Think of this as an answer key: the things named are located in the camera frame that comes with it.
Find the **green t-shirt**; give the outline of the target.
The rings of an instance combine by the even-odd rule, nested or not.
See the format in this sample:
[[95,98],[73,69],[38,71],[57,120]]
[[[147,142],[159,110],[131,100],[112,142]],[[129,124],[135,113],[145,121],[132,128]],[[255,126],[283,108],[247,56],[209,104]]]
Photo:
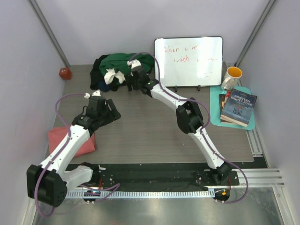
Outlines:
[[[127,65],[127,62],[135,55],[135,53],[115,53],[108,55],[100,62],[99,69],[102,75],[105,75],[108,69],[114,69],[115,73],[121,72],[124,75],[131,73],[131,69]],[[134,60],[138,60],[145,71],[148,73],[154,67],[154,59],[147,54],[140,54],[134,57]]]

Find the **white dry-erase board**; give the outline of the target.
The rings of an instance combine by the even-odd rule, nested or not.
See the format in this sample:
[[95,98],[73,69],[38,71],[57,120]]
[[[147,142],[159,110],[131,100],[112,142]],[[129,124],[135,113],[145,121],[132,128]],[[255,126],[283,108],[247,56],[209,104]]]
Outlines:
[[222,80],[223,38],[157,38],[155,77],[166,87],[219,86]]

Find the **white mug orange inside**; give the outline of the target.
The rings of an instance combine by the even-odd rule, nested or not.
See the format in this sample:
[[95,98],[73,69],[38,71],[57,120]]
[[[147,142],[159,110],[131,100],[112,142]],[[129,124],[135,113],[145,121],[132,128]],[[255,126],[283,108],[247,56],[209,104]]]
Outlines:
[[229,67],[224,76],[221,88],[224,90],[233,89],[242,77],[242,70],[238,67]]

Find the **Nineteen Eighty-Four book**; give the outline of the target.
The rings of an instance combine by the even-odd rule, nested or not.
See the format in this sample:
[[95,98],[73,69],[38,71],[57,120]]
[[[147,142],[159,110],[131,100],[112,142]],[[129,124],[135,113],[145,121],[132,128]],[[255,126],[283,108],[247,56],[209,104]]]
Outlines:
[[249,125],[257,96],[232,89],[222,109],[220,118],[237,125]]

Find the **white t-shirt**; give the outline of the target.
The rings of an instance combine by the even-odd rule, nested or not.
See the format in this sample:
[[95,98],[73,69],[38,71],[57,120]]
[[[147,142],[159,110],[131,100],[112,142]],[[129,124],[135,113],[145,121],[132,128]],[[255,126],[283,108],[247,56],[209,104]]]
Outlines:
[[106,69],[106,74],[104,75],[104,81],[107,85],[111,84],[116,78],[120,84],[125,82],[124,74],[121,71],[115,72],[115,70],[112,69]]

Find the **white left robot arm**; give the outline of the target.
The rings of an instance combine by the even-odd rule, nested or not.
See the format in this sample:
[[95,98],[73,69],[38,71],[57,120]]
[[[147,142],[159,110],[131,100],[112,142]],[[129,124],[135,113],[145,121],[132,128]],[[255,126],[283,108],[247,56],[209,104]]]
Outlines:
[[89,97],[88,105],[77,115],[67,134],[55,150],[39,165],[31,165],[27,172],[28,197],[35,203],[58,207],[67,192],[86,183],[95,187],[99,181],[99,169],[90,163],[81,163],[75,169],[66,169],[78,150],[100,127],[121,117],[112,99],[101,96]]

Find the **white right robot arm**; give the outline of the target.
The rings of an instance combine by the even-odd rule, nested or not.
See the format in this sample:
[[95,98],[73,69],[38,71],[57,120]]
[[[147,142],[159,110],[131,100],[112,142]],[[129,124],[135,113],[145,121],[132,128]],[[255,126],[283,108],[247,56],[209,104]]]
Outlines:
[[203,153],[210,168],[212,181],[217,185],[223,185],[228,181],[232,168],[208,136],[201,110],[194,98],[184,98],[171,92],[158,80],[150,79],[141,66],[125,75],[125,80],[129,91],[140,90],[173,109],[179,129],[189,135]]

